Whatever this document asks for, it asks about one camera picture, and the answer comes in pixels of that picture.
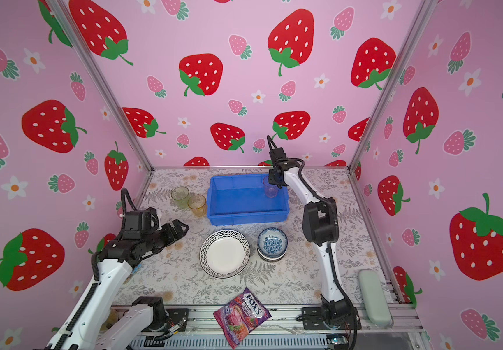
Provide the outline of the pink transparent cup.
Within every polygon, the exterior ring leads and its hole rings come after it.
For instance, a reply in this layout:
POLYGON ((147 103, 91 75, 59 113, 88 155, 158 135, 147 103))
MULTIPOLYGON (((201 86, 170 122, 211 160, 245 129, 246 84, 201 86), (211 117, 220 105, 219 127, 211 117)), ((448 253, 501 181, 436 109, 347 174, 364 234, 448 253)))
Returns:
POLYGON ((279 187, 277 185, 272 185, 269 182, 269 176, 266 176, 263 178, 263 188, 264 188, 265 195, 268 198, 276 198, 276 196, 279 193, 279 187))

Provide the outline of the yellow transparent cup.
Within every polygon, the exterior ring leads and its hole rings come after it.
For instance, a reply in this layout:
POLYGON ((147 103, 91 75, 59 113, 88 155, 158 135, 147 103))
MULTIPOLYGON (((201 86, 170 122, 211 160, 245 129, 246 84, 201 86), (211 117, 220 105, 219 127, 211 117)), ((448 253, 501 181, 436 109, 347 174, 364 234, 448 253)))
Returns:
POLYGON ((206 217, 207 204, 206 197, 201 194, 192 195, 187 202, 191 212, 196 217, 206 217))

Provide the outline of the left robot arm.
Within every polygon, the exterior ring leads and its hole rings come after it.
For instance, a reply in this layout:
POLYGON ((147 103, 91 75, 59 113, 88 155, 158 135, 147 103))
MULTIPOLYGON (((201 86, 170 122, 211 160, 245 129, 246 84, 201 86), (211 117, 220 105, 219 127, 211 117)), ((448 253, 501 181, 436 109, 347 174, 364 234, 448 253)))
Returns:
POLYGON ((126 188, 121 191, 120 233, 91 257, 93 278, 47 349, 129 349, 144 330, 169 338, 180 328, 173 323, 162 297, 138 297, 105 334, 100 333, 119 289, 144 260, 183 239, 189 226, 179 220, 162 224, 154 208, 138 209, 126 188))

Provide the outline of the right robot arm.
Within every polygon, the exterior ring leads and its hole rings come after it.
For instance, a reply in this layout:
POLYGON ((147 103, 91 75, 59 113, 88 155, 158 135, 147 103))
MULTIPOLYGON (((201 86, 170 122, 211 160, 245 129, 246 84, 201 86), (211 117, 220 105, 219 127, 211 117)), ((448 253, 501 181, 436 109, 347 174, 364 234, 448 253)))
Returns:
POLYGON ((339 239, 337 204, 334 198, 318 193, 306 179, 305 163, 298 158, 272 162, 269 183, 288 187, 303 205, 302 231, 307 242, 316 246, 321 265, 321 317, 329 328, 349 326, 357 330, 358 311, 342 286, 335 245, 339 239))

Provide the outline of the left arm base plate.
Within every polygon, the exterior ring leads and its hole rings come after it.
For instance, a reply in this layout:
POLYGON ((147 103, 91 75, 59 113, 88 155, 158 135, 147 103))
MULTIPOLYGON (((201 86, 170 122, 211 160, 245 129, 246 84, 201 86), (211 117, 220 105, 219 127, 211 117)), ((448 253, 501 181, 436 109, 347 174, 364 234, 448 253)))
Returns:
POLYGON ((190 309, 186 308, 166 308, 155 316, 149 326, 142 329, 142 332, 165 333, 172 327, 177 326, 177 332, 184 332, 187 326, 190 309))

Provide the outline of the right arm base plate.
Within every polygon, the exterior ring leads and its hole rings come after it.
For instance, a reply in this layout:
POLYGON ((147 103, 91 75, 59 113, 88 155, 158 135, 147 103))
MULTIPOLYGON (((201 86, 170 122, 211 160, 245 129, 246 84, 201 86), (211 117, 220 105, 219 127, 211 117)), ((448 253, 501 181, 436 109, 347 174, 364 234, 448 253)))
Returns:
POLYGON ((305 330, 361 330, 362 324, 359 316, 353 322, 352 315, 333 316, 323 306, 303 307, 301 314, 296 317, 305 330))

